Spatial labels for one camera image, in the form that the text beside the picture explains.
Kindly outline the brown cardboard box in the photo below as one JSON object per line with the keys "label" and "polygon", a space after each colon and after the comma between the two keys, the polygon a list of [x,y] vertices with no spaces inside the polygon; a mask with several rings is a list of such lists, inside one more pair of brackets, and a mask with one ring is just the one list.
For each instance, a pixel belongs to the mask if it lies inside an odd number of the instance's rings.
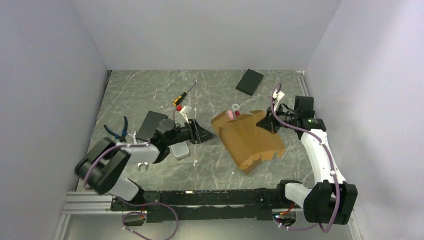
{"label": "brown cardboard box", "polygon": [[245,174],[251,173],[262,162],[282,157],[286,151],[278,134],[257,126],[265,116],[264,111],[253,110],[230,119],[223,111],[211,120],[217,136]]}

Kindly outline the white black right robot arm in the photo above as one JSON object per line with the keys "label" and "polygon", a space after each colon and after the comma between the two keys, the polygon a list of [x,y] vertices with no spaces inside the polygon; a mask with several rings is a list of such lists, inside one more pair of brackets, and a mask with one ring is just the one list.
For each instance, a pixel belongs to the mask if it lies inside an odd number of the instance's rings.
{"label": "white black right robot arm", "polygon": [[327,128],[321,118],[315,116],[314,98],[296,96],[294,108],[282,103],[281,94],[270,97],[270,107],[265,117],[256,125],[270,133],[281,128],[296,132],[307,152],[314,176],[313,188],[299,181],[283,180],[282,190],[275,194],[276,203],[287,208],[292,203],[303,210],[309,223],[346,225],[351,217],[358,189],[350,184],[339,170],[328,143]]}

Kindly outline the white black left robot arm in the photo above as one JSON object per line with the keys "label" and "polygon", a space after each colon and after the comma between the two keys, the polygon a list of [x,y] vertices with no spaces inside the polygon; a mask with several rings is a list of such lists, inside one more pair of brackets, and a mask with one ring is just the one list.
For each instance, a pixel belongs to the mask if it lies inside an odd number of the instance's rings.
{"label": "white black left robot arm", "polygon": [[110,194],[123,199],[131,210],[139,209],[145,203],[144,190],[135,181],[124,175],[128,164],[150,166],[162,162],[170,153],[170,146],[189,141],[201,144],[216,135],[201,127],[195,119],[184,125],[163,119],[147,141],[137,143],[115,142],[102,138],[81,159],[74,173],[100,195]]}

